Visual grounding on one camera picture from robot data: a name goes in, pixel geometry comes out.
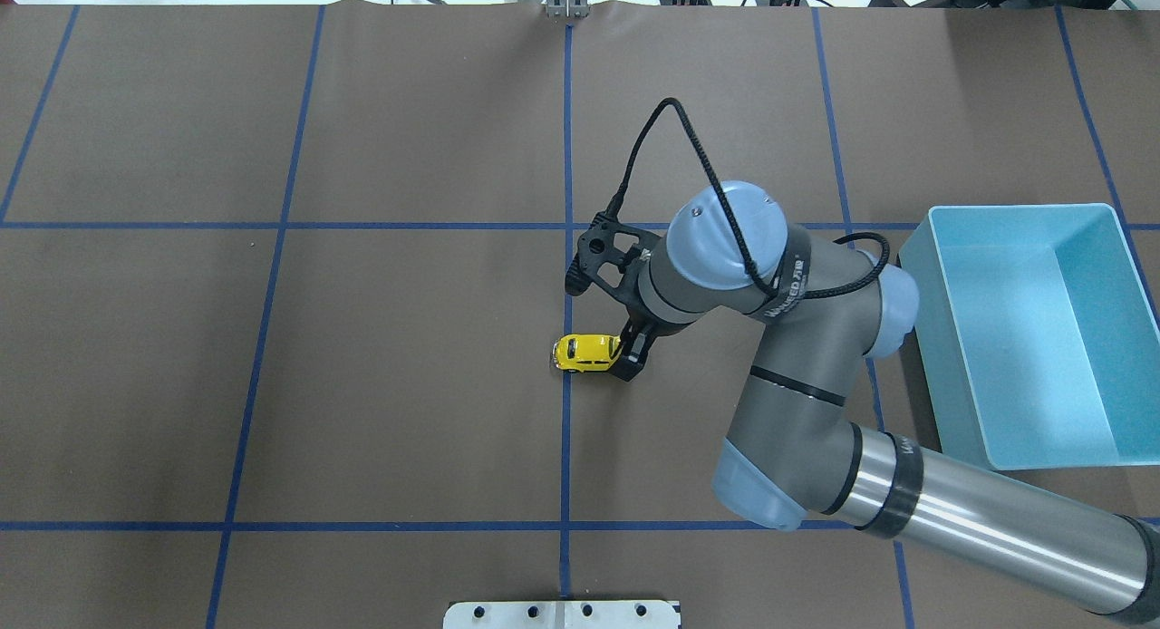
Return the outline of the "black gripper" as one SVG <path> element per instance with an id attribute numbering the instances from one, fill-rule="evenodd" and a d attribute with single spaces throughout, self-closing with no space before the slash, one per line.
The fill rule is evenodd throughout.
<path id="1" fill-rule="evenodd" d="M 630 382 L 643 371 L 655 337 L 662 330 L 662 321 L 655 314 L 639 310 L 628 311 L 628 321 L 621 328 L 616 355 L 609 373 L 623 382 Z"/>

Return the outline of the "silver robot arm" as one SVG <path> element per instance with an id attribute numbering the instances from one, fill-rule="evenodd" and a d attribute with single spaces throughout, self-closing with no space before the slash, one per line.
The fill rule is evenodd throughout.
<path id="1" fill-rule="evenodd" d="M 641 373 L 658 337 L 720 308 L 762 326 L 722 440 L 712 487 L 744 520 L 780 532 L 809 513 L 870 537 L 921 544 L 1064 597 L 1122 626 L 1157 627 L 1157 528 L 950 460 L 844 417 L 867 357 L 914 328 L 909 274 L 786 220 L 762 188 L 725 180 L 689 200 L 664 234 L 622 224 L 612 196 L 577 245 L 577 266 L 628 310 L 612 368 Z"/>

